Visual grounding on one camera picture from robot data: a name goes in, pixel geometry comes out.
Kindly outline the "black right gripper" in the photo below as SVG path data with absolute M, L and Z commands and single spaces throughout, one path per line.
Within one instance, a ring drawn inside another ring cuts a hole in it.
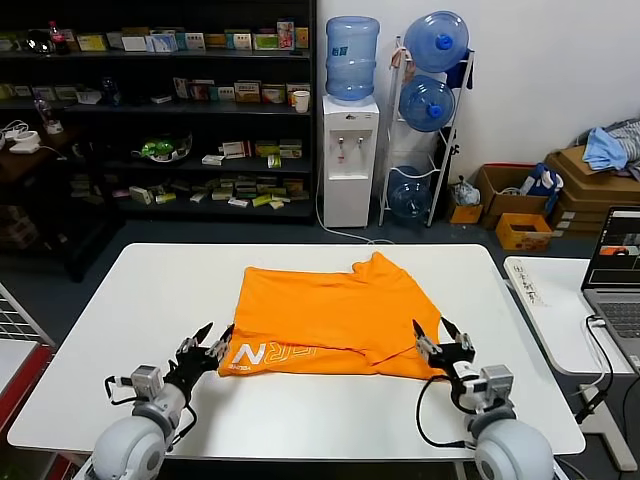
M 455 381 L 464 381 L 475 377 L 472 362 L 475 358 L 475 348 L 468 333 L 461 332 L 458 327 L 444 316 L 441 323 L 453 340 L 452 343 L 436 345 L 424 333 L 420 324 L 412 321 L 416 349 L 431 368 L 440 369 Z

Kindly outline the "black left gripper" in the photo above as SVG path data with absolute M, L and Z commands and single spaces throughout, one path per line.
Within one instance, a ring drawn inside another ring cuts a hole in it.
M 176 362 L 169 362 L 167 383 L 175 386 L 186 401 L 191 400 L 193 388 L 201 376 L 216 371 L 229 351 L 234 324 L 230 324 L 211 347 L 202 346 L 213 325 L 209 322 L 184 339 L 176 350 Z

